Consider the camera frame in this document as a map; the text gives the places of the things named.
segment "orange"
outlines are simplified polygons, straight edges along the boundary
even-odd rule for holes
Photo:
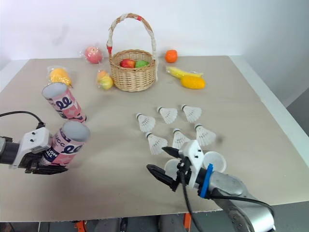
[[[167,63],[175,63],[177,61],[177,51],[176,50],[169,50],[165,54],[165,60]]]

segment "red apple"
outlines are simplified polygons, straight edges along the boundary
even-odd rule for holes
[[[123,59],[120,62],[120,66],[123,68],[135,68],[135,61],[132,59]]]
[[[88,47],[85,50],[86,59],[92,64],[98,64],[102,60],[102,53],[97,47]]]

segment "fake fruit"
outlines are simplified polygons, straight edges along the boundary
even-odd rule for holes
[[[195,76],[195,77],[202,77],[203,74],[202,73],[189,73],[186,71],[183,71],[181,69],[178,69],[176,67],[171,67],[171,66],[166,66],[166,72],[171,74],[174,77],[177,77],[179,79],[181,79],[184,76]]]
[[[177,61],[178,55],[176,50],[169,50],[165,54],[165,60],[167,63],[175,63]]]
[[[72,87],[72,81],[68,72],[63,68],[52,69],[49,73],[49,78],[51,82],[62,82],[68,86]]]
[[[144,66],[146,66],[148,64],[149,64],[149,62],[147,62],[145,60],[139,60],[139,61],[136,62],[135,68],[144,67]]]
[[[98,64],[102,61],[102,53],[98,47],[88,47],[84,53],[86,59],[92,64]]]
[[[104,70],[99,70],[98,74],[97,74],[97,84],[98,87],[104,89],[104,90],[108,90],[112,87],[112,79],[110,77],[110,75],[108,74],[108,72],[104,71]]]
[[[191,89],[205,88],[206,82],[202,77],[184,76],[181,78],[182,86]]]
[[[123,68],[135,68],[135,61],[132,59],[123,59],[120,62],[120,66]]]

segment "yellow fruit in bag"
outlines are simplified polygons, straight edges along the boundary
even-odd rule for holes
[[[191,89],[202,89],[206,86],[206,81],[198,76],[184,76],[181,78],[182,86]]]
[[[179,79],[183,78],[184,76],[195,76],[195,77],[202,77],[203,74],[202,73],[195,73],[195,72],[186,72],[183,71],[181,69],[178,69],[176,67],[172,67],[172,66],[166,66],[166,72],[171,74],[174,77],[177,77]]]
[[[51,82],[62,82],[72,87],[72,81],[68,72],[63,68],[56,68],[49,73]]]
[[[112,79],[111,79],[110,75],[108,74],[108,72],[106,72],[104,70],[98,71],[97,84],[98,84],[98,87],[100,87],[104,90],[108,90],[112,87],[113,82],[112,82]]]

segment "green apple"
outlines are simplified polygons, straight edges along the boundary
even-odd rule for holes
[[[149,62],[145,61],[145,60],[139,60],[135,63],[135,68],[140,68],[140,67],[144,67],[146,65],[148,65]]]

